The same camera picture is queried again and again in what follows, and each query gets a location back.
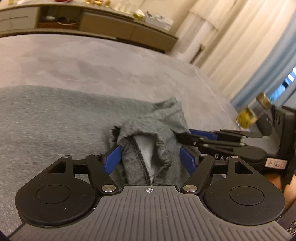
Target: cabinet drawer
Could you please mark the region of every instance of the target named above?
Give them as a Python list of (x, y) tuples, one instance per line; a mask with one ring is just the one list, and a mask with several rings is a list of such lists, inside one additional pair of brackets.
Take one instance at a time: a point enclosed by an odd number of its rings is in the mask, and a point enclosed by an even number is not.
[(80, 31), (121, 39), (130, 39), (134, 29), (135, 25), (128, 21), (88, 12), (83, 14), (79, 25)]
[(4, 20), (4, 19), (9, 19), (10, 11), (11, 10), (6, 10), (6, 11), (0, 12), (0, 21)]
[(10, 19), (4, 19), (0, 21), (0, 32), (10, 30)]
[(11, 30), (35, 28), (35, 17), (11, 18)]
[(153, 29), (137, 26), (131, 36), (131, 41), (164, 51), (170, 51), (175, 45), (177, 39)]
[(36, 17), (38, 7), (22, 7), (11, 10), (10, 18)]

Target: curtain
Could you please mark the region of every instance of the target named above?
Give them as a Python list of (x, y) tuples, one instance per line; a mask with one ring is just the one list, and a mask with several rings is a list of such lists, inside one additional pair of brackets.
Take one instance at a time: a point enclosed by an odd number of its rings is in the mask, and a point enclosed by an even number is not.
[(205, 46), (231, 15), (237, 0), (198, 0), (178, 29), (170, 56), (190, 62), (201, 44)]
[(248, 0), (199, 66), (231, 100), (273, 49), (296, 8), (295, 0)]
[[(282, 84), (295, 65), (296, 12), (274, 49), (243, 89), (232, 99), (231, 104), (235, 107), (244, 107), (260, 92), (265, 92), (269, 96)], [(295, 90), (296, 81), (287, 87), (275, 105), (284, 104)]]

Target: blue curtain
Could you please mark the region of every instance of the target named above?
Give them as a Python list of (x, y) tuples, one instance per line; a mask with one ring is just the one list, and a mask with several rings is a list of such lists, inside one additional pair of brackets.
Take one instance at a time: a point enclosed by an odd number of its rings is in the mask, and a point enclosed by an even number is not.
[(296, 65), (296, 12), (283, 35), (259, 69), (231, 100), (236, 108), (246, 107), (260, 92), (271, 95)]

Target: glass bottle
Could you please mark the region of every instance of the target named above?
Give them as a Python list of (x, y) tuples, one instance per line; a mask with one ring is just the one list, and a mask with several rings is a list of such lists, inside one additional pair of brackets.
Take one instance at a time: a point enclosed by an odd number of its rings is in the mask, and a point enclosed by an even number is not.
[(239, 113), (236, 118), (236, 123), (240, 129), (246, 130), (270, 108), (271, 102), (269, 98), (261, 92), (242, 112)]

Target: metal screw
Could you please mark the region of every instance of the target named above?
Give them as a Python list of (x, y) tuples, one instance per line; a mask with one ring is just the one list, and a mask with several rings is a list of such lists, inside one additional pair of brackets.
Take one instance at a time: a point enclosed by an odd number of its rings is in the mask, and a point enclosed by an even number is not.
[(197, 191), (197, 187), (194, 186), (194, 185), (185, 185), (185, 186), (183, 187), (183, 190), (184, 190), (185, 192), (196, 192), (196, 191)]
[(115, 189), (116, 189), (116, 187), (114, 185), (110, 185), (110, 184), (102, 186), (102, 190), (104, 192), (113, 192), (113, 191), (115, 191)]

